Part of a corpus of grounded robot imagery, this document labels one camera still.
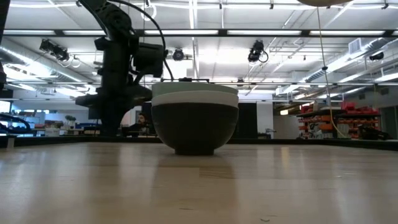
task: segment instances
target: bowl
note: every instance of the bowl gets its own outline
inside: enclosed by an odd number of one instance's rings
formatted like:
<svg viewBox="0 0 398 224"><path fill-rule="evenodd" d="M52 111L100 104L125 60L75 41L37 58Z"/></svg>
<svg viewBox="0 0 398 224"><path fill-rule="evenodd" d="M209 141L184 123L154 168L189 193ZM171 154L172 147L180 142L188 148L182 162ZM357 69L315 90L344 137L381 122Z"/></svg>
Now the bowl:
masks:
<svg viewBox="0 0 398 224"><path fill-rule="evenodd" d="M238 122L238 107L216 103L166 103L152 106L158 137L178 155L213 155L228 142Z"/></svg>
<svg viewBox="0 0 398 224"><path fill-rule="evenodd" d="M169 103L216 103L238 107L239 97L220 91L184 91L153 97L152 106Z"/></svg>
<svg viewBox="0 0 398 224"><path fill-rule="evenodd" d="M155 97L168 93L197 90L220 91L224 93L232 93L235 95L238 94L238 90L223 85L198 82L162 82L152 85L152 96Z"/></svg>

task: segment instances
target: dark bowl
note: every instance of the dark bowl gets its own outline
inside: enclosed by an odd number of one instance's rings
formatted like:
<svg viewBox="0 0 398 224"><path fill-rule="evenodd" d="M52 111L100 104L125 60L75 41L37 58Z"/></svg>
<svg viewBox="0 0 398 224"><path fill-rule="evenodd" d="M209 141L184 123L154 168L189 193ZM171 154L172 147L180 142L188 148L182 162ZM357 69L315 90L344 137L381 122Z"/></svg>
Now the dark bowl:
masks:
<svg viewBox="0 0 398 224"><path fill-rule="evenodd" d="M239 109L214 103L170 103L152 107L157 135L178 155L212 155L233 135Z"/></svg>

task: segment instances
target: black robotic arm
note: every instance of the black robotic arm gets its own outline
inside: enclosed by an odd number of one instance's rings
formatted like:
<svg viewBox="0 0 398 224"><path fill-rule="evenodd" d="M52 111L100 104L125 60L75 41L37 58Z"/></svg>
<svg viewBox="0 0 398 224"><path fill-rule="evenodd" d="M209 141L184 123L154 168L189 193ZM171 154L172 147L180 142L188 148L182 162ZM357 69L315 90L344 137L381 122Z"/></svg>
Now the black robotic arm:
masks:
<svg viewBox="0 0 398 224"><path fill-rule="evenodd" d="M152 99L152 92L139 85L143 75L161 77L165 58L164 46L139 43L132 34L131 19L122 9L106 0L80 0L105 31L107 38L95 40L97 50L104 52L102 76L97 95L80 96L76 104L89 107L102 121L101 135L115 136L124 114ZM138 76L132 82L131 59Z"/></svg>

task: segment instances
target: fluorescent light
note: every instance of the fluorescent light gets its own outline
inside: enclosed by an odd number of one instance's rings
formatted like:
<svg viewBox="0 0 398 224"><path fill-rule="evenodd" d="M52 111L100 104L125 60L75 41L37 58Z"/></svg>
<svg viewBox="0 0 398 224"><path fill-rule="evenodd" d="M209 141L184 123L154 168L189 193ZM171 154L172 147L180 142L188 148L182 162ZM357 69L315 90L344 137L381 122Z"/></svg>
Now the fluorescent light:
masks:
<svg viewBox="0 0 398 224"><path fill-rule="evenodd" d="M322 35L382 35L384 30L323 30ZM319 30L311 30L310 35L320 35Z"/></svg>
<svg viewBox="0 0 398 224"><path fill-rule="evenodd" d="M30 9L46 9L46 8L55 8L55 7L71 7L76 6L75 3L70 4L10 4L10 7L21 7L21 8L30 8Z"/></svg>
<svg viewBox="0 0 398 224"><path fill-rule="evenodd" d="M65 35L105 35L103 30L64 30Z"/></svg>
<svg viewBox="0 0 398 224"><path fill-rule="evenodd" d="M25 70L28 73L31 73L32 77L36 78L57 78L56 75L51 75L52 72L45 66L41 65L38 62L33 62L32 64L25 66L25 65L19 65L19 64L8 64L13 67L19 68L21 70Z"/></svg>
<svg viewBox="0 0 398 224"><path fill-rule="evenodd" d="M164 35L211 35L218 34L218 30L162 30ZM158 30L145 30L145 34L159 35Z"/></svg>
<svg viewBox="0 0 398 224"><path fill-rule="evenodd" d="M19 84L21 86L21 88L24 88L25 90L30 90L30 91L36 91L35 88L29 86L29 85L25 85L25 84Z"/></svg>
<svg viewBox="0 0 398 224"><path fill-rule="evenodd" d="M239 93L245 94L248 93L250 90L238 90ZM275 90L253 90L250 92L251 94L275 94Z"/></svg>
<svg viewBox="0 0 398 224"><path fill-rule="evenodd" d="M39 80L37 78L34 78L33 76L22 72L17 72L14 69L8 68L6 66L4 67L4 73L7 74L7 78L11 78L14 80Z"/></svg>
<svg viewBox="0 0 398 224"><path fill-rule="evenodd" d="M299 100L299 99L304 98L304 97L305 97L305 94L300 94L300 95L297 95L294 99L295 100Z"/></svg>
<svg viewBox="0 0 398 224"><path fill-rule="evenodd" d="M84 93L80 93L78 91L70 90L70 89L67 89L67 88L60 88L60 89L57 90L57 92L59 92L61 94L64 94L64 95L67 95L67 96L73 96L73 97L78 97L78 96L84 96L85 95Z"/></svg>
<svg viewBox="0 0 398 224"><path fill-rule="evenodd" d="M54 30L5 30L4 35L55 35Z"/></svg>
<svg viewBox="0 0 398 224"><path fill-rule="evenodd" d="M330 98L331 98L331 97L334 97L334 96L338 96L338 95L339 95L339 93L330 93ZM319 99L326 99L327 96L328 96L328 95L325 94L325 95L318 96L318 98L319 98Z"/></svg>
<svg viewBox="0 0 398 224"><path fill-rule="evenodd" d="M280 115L288 115L288 114L289 114L288 110L280 111Z"/></svg>
<svg viewBox="0 0 398 224"><path fill-rule="evenodd" d="M393 73L393 74L390 74L390 75L384 75L384 76L382 76L380 78L375 79L374 81L375 82L384 82L384 81L393 80L393 79L396 79L396 78L398 78L398 73Z"/></svg>
<svg viewBox="0 0 398 224"><path fill-rule="evenodd" d="M29 86L29 85L25 85L25 84L19 84L19 85L13 85L13 84L7 84L13 87L18 87L18 88L23 88L24 90L30 90L30 91L36 91L35 88Z"/></svg>
<svg viewBox="0 0 398 224"><path fill-rule="evenodd" d="M229 30L228 35L299 35L301 30Z"/></svg>
<svg viewBox="0 0 398 224"><path fill-rule="evenodd" d="M355 78L358 78L358 77L360 77L360 75L350 75L350 76L348 76L348 77L346 77L346 78L340 80L339 82L340 82L340 83L342 83L342 82L348 82L348 81L354 80Z"/></svg>
<svg viewBox="0 0 398 224"><path fill-rule="evenodd" d="M345 92L345 94L355 93L356 91L363 90L364 88L365 88L365 87L355 88L355 89L353 89L353 90L350 90L350 91Z"/></svg>

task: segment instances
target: table surface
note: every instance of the table surface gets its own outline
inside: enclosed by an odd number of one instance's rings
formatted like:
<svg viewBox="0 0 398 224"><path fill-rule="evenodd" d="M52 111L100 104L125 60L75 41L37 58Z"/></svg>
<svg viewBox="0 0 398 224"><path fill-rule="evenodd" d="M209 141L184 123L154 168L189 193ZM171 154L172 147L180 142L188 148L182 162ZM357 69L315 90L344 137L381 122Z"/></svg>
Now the table surface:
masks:
<svg viewBox="0 0 398 224"><path fill-rule="evenodd" d="M76 143L0 152L0 223L397 223L398 153Z"/></svg>

